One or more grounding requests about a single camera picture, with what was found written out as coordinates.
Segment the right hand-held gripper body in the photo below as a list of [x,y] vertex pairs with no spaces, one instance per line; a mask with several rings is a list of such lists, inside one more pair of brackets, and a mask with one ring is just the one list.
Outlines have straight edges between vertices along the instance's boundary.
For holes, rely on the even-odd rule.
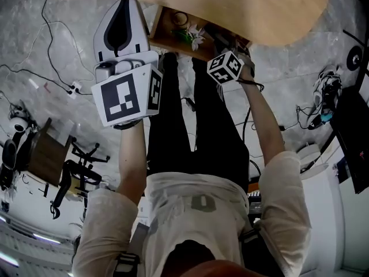
[[207,62],[207,74],[220,85],[230,81],[236,81],[244,66],[244,60],[239,58],[239,47],[242,42],[239,38],[232,37],[225,43],[225,39],[214,41],[215,57]]

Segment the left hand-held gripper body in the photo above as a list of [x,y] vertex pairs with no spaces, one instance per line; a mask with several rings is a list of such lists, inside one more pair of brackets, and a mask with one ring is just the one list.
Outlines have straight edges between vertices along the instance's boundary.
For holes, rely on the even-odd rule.
[[103,126],[125,125],[159,113],[163,74],[155,51],[124,55],[95,66],[92,95]]

